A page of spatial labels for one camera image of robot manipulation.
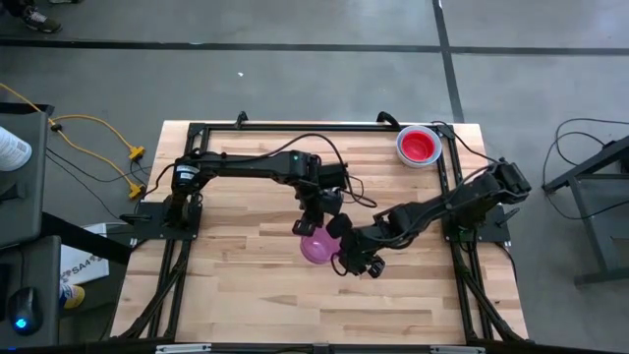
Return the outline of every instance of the pink bowl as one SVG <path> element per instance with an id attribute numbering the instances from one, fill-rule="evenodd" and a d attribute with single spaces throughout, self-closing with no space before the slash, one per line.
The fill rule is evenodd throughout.
<path id="1" fill-rule="evenodd" d="M 340 251 L 341 239 L 333 239 L 325 228 L 318 227 L 313 236 L 302 236 L 300 249 L 304 258 L 315 265 L 330 262 L 332 255 Z"/>

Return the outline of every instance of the gray floor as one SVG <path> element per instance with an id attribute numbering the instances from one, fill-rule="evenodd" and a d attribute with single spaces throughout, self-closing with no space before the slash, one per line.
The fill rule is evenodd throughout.
<path id="1" fill-rule="evenodd" d="M 442 0 L 453 45 L 629 47 L 622 0 Z M 86 0 L 42 7 L 61 19 L 55 38 L 243 43 L 438 44 L 430 1 Z M 0 18 L 0 33 L 31 34 Z M 629 281 L 577 289 L 573 276 L 596 269 L 583 224 L 561 218 L 539 189 L 555 127 L 574 117 L 629 122 L 629 57 L 454 55 L 465 121 L 480 123 L 487 151 L 517 162 L 536 187 L 510 221 L 519 289 L 532 339 L 545 344 L 629 351 Z M 440 54 L 256 51 L 124 51 L 0 48 L 0 81 L 57 114 L 108 120 L 152 160 L 166 119 L 371 121 L 387 110 L 404 121 L 452 121 Z M 9 99 L 0 92 L 0 99 Z M 629 127 L 574 124 L 603 141 Z M 85 122 L 66 131 L 126 168 L 116 138 Z M 99 176 L 115 172 L 50 146 Z M 582 160 L 596 143 L 570 137 Z M 547 175 L 569 165 L 553 155 Z M 101 205 L 49 164 L 45 207 L 70 221 L 111 220 Z M 116 212 L 132 209 L 124 182 L 86 180 Z M 557 203 L 577 214 L 567 191 Z"/>

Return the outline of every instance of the wooden tabletop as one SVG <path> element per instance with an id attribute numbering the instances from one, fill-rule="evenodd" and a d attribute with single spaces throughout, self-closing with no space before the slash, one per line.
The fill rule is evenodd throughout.
<path id="1" fill-rule="evenodd" d="M 183 153 L 189 123 L 164 122 L 149 188 L 157 174 Z M 485 150 L 478 125 L 458 124 L 455 129 L 472 149 Z M 209 149 L 260 154 L 300 134 L 216 131 Z M 372 215 L 385 208 L 440 194 L 436 166 L 411 169 L 398 160 L 395 133 L 326 135 L 349 163 L 350 173 L 365 182 L 366 196 L 378 202 L 377 209 L 344 205 L 354 225 L 371 224 Z M 336 161 L 321 139 L 307 138 L 291 148 L 316 153 L 323 163 Z M 464 175 L 486 164 L 462 146 L 458 150 Z M 447 148 L 444 154 L 454 185 Z M 164 175 L 148 200 L 161 202 L 170 194 L 171 175 Z M 440 222 L 432 223 L 405 250 L 380 251 L 386 261 L 380 278 L 340 277 L 330 265 L 312 265 L 302 256 L 300 238 L 291 233 L 301 215 L 292 188 L 270 180 L 216 178 L 202 193 L 200 237 L 193 243 L 188 266 L 178 341 L 464 343 L 452 257 Z M 155 292 L 164 244 L 148 241 L 132 254 L 113 335 L 131 325 Z M 478 250 L 488 298 L 526 337 L 511 263 L 495 245 L 480 244 Z M 169 304 L 170 295 L 161 329 Z M 471 304 L 481 335 L 476 302 Z"/>

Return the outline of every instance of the red bowl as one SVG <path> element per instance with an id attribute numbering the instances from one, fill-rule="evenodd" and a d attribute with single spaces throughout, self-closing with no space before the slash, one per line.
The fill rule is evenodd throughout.
<path id="1" fill-rule="evenodd" d="M 410 132 L 402 138 L 402 153 L 413 162 L 428 160 L 435 150 L 434 142 L 424 132 Z"/>

